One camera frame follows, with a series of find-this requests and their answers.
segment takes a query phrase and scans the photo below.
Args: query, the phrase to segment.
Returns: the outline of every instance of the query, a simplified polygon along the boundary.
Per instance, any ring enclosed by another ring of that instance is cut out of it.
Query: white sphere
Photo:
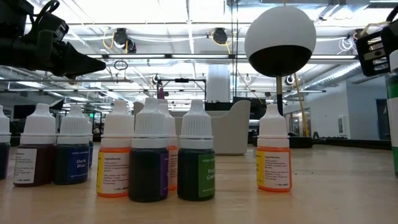
[[[244,49],[249,63],[270,77],[300,70],[317,42],[313,21],[300,9],[274,7],[262,13],[249,27]]]

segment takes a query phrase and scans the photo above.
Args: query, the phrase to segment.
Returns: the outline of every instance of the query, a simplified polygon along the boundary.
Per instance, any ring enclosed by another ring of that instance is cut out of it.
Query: wooden table
[[[294,149],[293,189],[272,193],[256,186],[253,149],[216,157],[214,200],[186,202],[171,192],[154,203],[97,197],[96,159],[84,184],[13,187],[13,151],[8,178],[0,181],[0,223],[398,223],[391,151]]]

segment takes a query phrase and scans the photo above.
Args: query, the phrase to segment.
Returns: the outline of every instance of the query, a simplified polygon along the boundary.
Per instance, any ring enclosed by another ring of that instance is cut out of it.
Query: food coloring bottle
[[[130,152],[129,198],[135,202],[163,200],[169,193],[169,152],[165,116],[155,98],[146,98],[136,114]]]
[[[90,147],[86,127],[81,106],[72,105],[62,119],[57,139],[54,184],[79,184],[87,180]]]
[[[4,115],[2,105],[0,105],[0,180],[7,177],[10,139],[10,119]]]
[[[159,111],[165,115],[165,130],[167,138],[167,150],[169,151],[169,190],[177,189],[177,171],[178,171],[178,144],[175,134],[175,120],[169,113],[167,100],[158,100]]]
[[[90,147],[90,158],[88,167],[91,168],[93,165],[93,153],[94,153],[94,142],[93,142],[93,124],[90,122],[90,117],[84,114],[84,117],[88,120],[87,122],[87,134],[88,134],[88,145]]]
[[[14,168],[16,187],[51,183],[57,142],[55,127],[55,118],[47,104],[38,103],[36,110],[26,117]]]
[[[126,102],[116,100],[113,111],[106,116],[101,149],[98,153],[97,194],[102,197],[123,197],[129,188],[129,154],[134,134],[134,117]]]
[[[277,105],[267,105],[260,119],[257,139],[257,185],[262,190],[288,192],[292,188],[292,165],[286,121]]]
[[[192,100],[190,111],[182,117],[178,151],[178,197],[204,201],[215,195],[215,152],[211,118],[202,100]]]

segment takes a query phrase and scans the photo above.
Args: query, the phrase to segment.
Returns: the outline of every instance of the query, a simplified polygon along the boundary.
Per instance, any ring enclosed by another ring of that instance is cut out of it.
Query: ceiling
[[[113,32],[117,28],[126,28],[129,37],[135,42],[137,54],[234,54],[244,55],[244,38],[250,23],[264,11],[283,5],[283,0],[234,0],[231,12],[229,0],[59,0],[60,7],[55,15],[64,19],[70,26],[64,41],[69,41],[84,54],[123,54],[121,49],[113,46]],[[35,13],[47,2],[44,0],[29,0],[35,6]],[[363,28],[369,23],[385,20],[391,11],[390,6],[384,8],[382,1],[366,0],[286,0],[287,5],[295,6],[304,11],[314,21],[317,30],[317,44],[314,55],[356,55],[355,46],[350,40],[343,40],[355,29]],[[222,27],[228,35],[229,46],[217,45],[211,38],[216,27]],[[370,31],[380,29],[372,27]],[[195,60],[195,59],[125,59],[129,67],[119,72],[113,67],[114,60],[107,60],[108,70],[87,74],[80,79],[93,79],[91,83],[42,83],[46,88],[61,89],[123,89],[123,90],[153,90],[152,78],[197,78],[205,79],[211,64],[228,64],[232,74],[231,60]],[[327,63],[311,62],[304,66],[297,75],[300,84],[310,82],[325,72],[338,67],[338,60]],[[247,77],[248,86],[253,89],[273,89],[275,81],[258,74],[246,60],[239,60],[238,70]],[[62,80],[41,71],[17,71],[19,78],[38,79],[49,78]],[[99,82],[99,80],[118,79],[124,77],[130,82]],[[27,88],[18,83],[19,88]],[[204,98],[200,84],[170,82],[165,89],[190,89],[192,92],[170,91],[169,99]],[[238,89],[247,90],[247,86],[238,78]],[[65,92],[61,95],[70,96],[75,93]],[[117,92],[113,98],[123,98],[128,101],[142,101],[156,93],[148,91]],[[238,93],[253,96],[252,93]],[[78,95],[90,101],[104,101],[98,93],[87,92]]]

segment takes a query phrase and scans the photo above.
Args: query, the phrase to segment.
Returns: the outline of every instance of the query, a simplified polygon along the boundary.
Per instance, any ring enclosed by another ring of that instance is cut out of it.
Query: purple label
[[[160,196],[169,193],[169,153],[160,155]]]

